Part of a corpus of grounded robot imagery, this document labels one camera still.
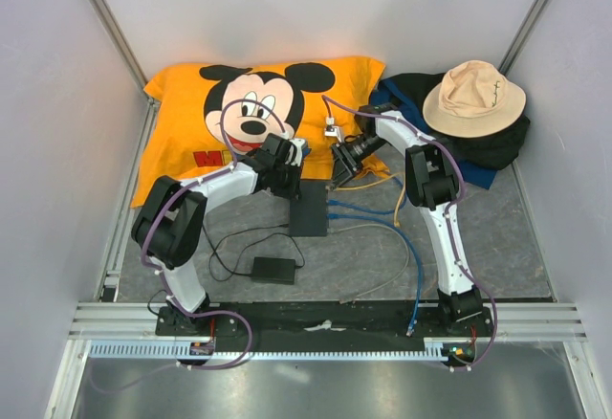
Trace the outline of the black network switch box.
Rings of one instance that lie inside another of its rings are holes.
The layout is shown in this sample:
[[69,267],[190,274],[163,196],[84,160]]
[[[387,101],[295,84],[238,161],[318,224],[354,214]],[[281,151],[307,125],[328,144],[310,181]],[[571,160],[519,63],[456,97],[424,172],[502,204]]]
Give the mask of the black network switch box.
[[328,230],[327,187],[322,180],[303,180],[300,196],[290,202],[289,235],[324,237]]

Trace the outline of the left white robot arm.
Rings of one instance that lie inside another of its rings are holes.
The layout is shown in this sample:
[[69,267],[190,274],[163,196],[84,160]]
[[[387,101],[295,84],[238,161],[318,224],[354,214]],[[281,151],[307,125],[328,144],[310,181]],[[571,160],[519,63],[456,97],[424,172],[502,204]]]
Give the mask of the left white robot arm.
[[269,135],[262,145],[229,165],[186,180],[158,178],[133,224],[131,238],[141,248],[141,264],[158,276],[177,325],[189,336],[207,331],[214,313],[192,257],[207,214],[259,191],[287,200],[301,196],[304,139]]

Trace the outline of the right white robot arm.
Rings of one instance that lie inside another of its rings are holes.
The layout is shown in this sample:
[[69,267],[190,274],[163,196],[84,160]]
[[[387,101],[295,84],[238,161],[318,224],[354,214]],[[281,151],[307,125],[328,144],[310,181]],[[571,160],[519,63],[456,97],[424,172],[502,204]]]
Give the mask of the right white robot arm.
[[331,145],[332,188],[353,180],[364,160],[388,144],[404,156],[405,194],[422,214],[437,265],[438,324],[462,335],[483,312],[459,229],[457,205],[465,195],[463,176],[449,151],[406,120],[392,105],[365,106],[355,113],[360,134]]

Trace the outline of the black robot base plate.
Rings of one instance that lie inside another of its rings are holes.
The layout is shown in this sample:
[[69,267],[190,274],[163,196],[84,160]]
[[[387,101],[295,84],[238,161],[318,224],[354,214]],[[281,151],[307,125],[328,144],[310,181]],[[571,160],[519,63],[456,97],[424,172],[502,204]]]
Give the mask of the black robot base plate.
[[235,312],[253,332],[252,351],[422,349],[426,338],[468,341],[492,334],[491,311],[450,323],[436,305],[422,306],[411,335],[411,300],[222,302],[213,310]]

